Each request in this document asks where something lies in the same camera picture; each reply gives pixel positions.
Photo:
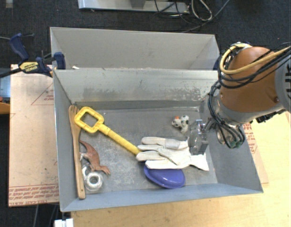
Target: black carpet floor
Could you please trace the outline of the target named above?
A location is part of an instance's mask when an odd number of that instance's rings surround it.
[[[216,13],[227,0],[205,1]],[[238,41],[273,49],[291,42],[291,0],[230,0],[216,19],[200,27],[157,13],[80,11],[77,0],[13,0],[12,9],[0,0],[0,36],[34,34],[23,38],[32,60],[50,52],[51,26],[214,34],[220,51]],[[18,62],[8,42],[0,39],[0,68]],[[0,116],[0,227],[32,227],[36,206],[8,208],[8,155],[9,117]],[[51,226],[55,209],[40,205],[35,226]],[[54,212],[53,218],[60,218],[60,213]]]

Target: cardboard sheet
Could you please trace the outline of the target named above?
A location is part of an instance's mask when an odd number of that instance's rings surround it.
[[[59,201],[53,79],[11,76],[9,206]]]

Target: power cord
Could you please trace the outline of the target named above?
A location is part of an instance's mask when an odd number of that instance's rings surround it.
[[[203,0],[199,0],[200,3],[205,7],[205,9],[209,12],[209,18],[202,18],[200,17],[196,12],[195,12],[195,6],[194,6],[194,0],[191,0],[191,9],[192,9],[192,13],[193,15],[198,18],[201,21],[211,21],[213,19],[213,13],[211,11],[211,9],[206,5],[206,3]]]

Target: yellow cable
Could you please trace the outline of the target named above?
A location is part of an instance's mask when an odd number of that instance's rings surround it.
[[[245,45],[246,45],[246,44],[235,44],[235,45],[231,46],[231,47],[230,47],[230,48],[229,48],[229,49],[224,53],[224,55],[222,56],[222,58],[221,58],[221,60],[220,60],[220,64],[219,64],[219,68],[220,68],[220,70],[221,70],[223,73],[225,73],[225,74],[227,74],[227,75],[233,75],[233,74],[240,73],[240,72],[242,72],[242,71],[246,71],[246,70],[248,70],[248,69],[250,69],[250,68],[252,68],[252,67],[254,67],[254,66],[257,66],[257,65],[260,64],[260,63],[263,63],[263,62],[265,62],[265,61],[267,61],[267,60],[269,60],[269,59],[271,59],[271,58],[274,58],[274,57],[276,57],[276,56],[278,56],[278,55],[284,53],[287,49],[291,48],[291,46],[288,46],[288,47],[286,47],[286,48],[284,48],[284,49],[282,49],[282,50],[280,50],[280,51],[275,52],[274,54],[267,55],[267,56],[261,58],[260,60],[258,60],[258,61],[256,61],[256,62],[253,62],[253,63],[250,63],[250,64],[248,64],[248,65],[246,65],[246,66],[244,66],[244,67],[241,67],[241,68],[239,68],[239,69],[235,69],[235,70],[226,70],[226,69],[223,67],[223,65],[224,65],[224,61],[225,61],[226,57],[229,55],[229,53],[230,53],[233,49],[235,49],[236,47],[242,48],[242,47],[245,47]]]

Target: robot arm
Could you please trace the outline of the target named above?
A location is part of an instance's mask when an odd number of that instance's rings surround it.
[[[209,127],[221,143],[238,147],[245,139],[241,125],[291,112],[291,46],[269,50],[236,43],[219,57],[217,70],[207,105]]]

